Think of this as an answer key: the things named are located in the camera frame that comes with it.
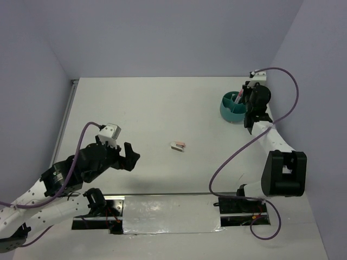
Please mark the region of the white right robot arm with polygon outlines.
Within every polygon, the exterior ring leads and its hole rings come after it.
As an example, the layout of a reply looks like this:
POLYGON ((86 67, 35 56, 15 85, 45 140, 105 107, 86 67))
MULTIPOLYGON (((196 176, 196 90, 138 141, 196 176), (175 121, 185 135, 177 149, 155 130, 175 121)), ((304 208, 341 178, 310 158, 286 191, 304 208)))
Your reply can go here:
POLYGON ((247 81, 242 86, 242 103, 246 107, 243 124, 253 137, 260 136, 258 142, 267 159, 261 179, 237 189, 236 207, 242 212, 254 206, 254 198, 302 196, 307 169, 306 154, 287 144, 267 113, 271 91, 258 82, 249 84, 247 81))

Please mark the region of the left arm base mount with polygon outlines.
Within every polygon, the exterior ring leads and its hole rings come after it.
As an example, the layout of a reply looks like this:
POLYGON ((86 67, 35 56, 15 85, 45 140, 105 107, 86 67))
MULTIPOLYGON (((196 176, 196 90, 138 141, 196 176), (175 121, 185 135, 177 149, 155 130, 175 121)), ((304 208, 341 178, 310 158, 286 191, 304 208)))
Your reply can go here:
POLYGON ((85 193, 71 192, 67 201, 73 201, 77 195, 86 197, 92 203, 88 214, 73 218, 72 230, 107 230, 112 235, 122 235, 124 199, 105 198, 98 188, 85 193))

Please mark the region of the pink white stapler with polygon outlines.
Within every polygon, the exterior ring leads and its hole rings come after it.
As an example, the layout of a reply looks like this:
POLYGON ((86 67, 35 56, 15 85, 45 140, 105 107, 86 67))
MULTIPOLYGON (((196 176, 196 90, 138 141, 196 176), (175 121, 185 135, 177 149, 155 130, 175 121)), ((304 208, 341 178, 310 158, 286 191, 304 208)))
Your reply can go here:
POLYGON ((179 152, 183 152, 184 149, 185 149, 185 143, 173 141, 173 142, 170 143, 170 147, 173 150, 176 150, 176 151, 179 151, 179 152))

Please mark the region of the pink pen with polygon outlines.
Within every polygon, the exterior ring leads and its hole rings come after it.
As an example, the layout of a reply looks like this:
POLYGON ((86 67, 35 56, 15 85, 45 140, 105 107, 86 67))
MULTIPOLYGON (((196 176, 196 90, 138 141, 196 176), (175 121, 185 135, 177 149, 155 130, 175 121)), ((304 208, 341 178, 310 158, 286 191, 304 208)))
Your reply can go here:
POLYGON ((243 95, 243 89, 239 91, 236 99, 235 99, 235 103, 238 104, 240 103, 241 99, 242 99, 242 95, 243 95))

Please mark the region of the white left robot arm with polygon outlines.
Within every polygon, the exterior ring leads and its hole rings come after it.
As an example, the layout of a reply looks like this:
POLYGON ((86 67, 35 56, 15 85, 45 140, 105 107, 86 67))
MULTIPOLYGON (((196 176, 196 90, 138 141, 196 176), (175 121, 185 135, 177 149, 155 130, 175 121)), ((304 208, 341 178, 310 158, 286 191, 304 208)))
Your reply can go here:
POLYGON ((109 168, 133 170, 140 154, 128 142, 124 156, 120 151, 119 146, 92 143, 79 150, 78 156, 71 155, 45 171, 32 188, 1 209, 1 252, 24 247, 29 236, 69 217, 102 215, 107 204, 98 188, 63 203, 53 204, 53 200, 77 192, 109 168))

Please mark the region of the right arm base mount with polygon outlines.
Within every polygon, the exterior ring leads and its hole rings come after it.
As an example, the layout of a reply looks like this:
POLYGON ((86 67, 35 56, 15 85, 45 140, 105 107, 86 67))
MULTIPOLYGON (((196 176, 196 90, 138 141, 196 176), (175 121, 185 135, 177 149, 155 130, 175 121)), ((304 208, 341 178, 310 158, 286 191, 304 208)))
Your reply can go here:
POLYGON ((218 197, 213 206, 219 210, 222 227, 249 226, 259 218, 254 225, 270 225, 268 210, 265 204, 257 200, 233 199, 218 197))

